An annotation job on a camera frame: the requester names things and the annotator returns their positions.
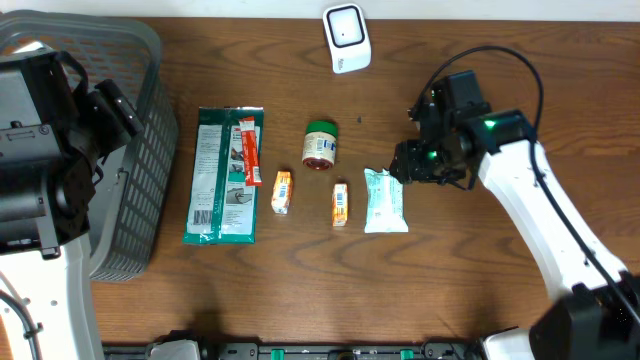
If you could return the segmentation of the mint green wipes packet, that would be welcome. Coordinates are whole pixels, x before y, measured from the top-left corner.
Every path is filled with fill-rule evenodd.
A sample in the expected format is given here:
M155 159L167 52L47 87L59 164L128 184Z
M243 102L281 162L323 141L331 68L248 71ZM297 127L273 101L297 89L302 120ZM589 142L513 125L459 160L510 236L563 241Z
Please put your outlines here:
M403 185L388 170L366 168L368 201L365 233L407 233L403 212Z

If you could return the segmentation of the orange tissue pack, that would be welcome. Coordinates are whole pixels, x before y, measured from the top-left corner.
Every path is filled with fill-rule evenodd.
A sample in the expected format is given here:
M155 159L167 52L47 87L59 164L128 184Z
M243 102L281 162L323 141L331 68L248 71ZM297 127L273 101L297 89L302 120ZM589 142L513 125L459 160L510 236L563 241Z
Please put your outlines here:
M271 206L276 214L288 213L293 189L293 179L289 171L279 171L274 182Z
M342 227L348 221L348 185L334 185L332 194L332 226Z

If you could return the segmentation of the green lidded small jar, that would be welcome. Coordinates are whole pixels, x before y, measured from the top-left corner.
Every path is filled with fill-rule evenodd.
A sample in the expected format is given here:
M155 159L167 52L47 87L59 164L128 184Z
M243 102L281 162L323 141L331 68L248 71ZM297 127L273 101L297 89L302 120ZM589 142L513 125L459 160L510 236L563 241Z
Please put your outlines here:
M302 163L314 170L328 170L335 164L338 128L333 122L312 121L304 136Z

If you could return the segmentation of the red and white package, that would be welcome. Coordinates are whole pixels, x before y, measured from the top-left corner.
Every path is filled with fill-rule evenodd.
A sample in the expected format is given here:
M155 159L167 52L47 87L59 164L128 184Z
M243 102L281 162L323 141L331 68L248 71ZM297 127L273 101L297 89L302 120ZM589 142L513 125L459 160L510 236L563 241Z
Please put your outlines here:
M243 148L245 184L247 186L261 186L263 184L258 156L258 138L253 116L239 120L241 141Z

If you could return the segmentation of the dark green package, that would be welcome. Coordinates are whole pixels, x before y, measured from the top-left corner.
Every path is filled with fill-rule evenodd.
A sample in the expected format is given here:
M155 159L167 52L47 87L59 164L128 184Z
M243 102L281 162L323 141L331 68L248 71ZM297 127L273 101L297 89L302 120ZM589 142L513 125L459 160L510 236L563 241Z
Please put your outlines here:
M250 245L255 242L258 188L245 183L239 122L255 120L262 141L261 107L201 107L185 231L188 245Z

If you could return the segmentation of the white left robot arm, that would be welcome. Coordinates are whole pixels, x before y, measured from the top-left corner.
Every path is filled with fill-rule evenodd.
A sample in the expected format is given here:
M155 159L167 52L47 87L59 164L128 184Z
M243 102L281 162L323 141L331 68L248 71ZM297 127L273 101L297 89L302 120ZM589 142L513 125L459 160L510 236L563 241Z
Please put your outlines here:
M1 59L1 321L16 359L100 359L89 205L143 130L111 80L34 42Z

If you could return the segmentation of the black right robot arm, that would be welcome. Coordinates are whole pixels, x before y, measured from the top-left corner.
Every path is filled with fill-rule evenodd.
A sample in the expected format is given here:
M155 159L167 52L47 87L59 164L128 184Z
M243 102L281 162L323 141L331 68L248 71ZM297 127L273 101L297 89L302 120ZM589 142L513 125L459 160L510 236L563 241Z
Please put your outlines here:
M530 328L482 339L479 356L638 358L639 279L581 217L524 114L492 111L465 71L429 85L410 117L420 137L397 145L391 174L463 190L481 182L524 239L553 303Z

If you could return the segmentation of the white barcode scanner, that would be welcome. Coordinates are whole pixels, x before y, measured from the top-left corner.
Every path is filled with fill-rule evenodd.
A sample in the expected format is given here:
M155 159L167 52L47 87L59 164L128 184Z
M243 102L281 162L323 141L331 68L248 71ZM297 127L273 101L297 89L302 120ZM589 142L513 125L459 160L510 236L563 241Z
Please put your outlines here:
M370 65L371 41L364 14L357 4L328 8L322 21L335 74L362 70Z

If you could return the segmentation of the grey plastic mesh basket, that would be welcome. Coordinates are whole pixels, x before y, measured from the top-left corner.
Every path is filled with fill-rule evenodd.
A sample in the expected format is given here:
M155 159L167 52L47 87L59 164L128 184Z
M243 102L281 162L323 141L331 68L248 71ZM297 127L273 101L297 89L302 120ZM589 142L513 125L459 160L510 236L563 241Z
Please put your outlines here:
M2 15L2 53L35 42L68 52L92 86L113 80L144 125L100 161L104 177L89 204L91 279L131 280L150 262L179 135L159 77L161 40L151 27L130 19L33 10Z

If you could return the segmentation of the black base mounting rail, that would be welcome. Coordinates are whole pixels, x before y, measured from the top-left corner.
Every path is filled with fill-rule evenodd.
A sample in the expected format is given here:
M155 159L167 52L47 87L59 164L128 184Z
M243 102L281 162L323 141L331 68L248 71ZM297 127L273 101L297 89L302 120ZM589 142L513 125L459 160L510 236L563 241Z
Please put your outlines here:
M417 344L263 343L228 338L222 342L188 330L174 330L155 341L105 343L106 359L209 360L473 360L484 357L476 342L433 338Z

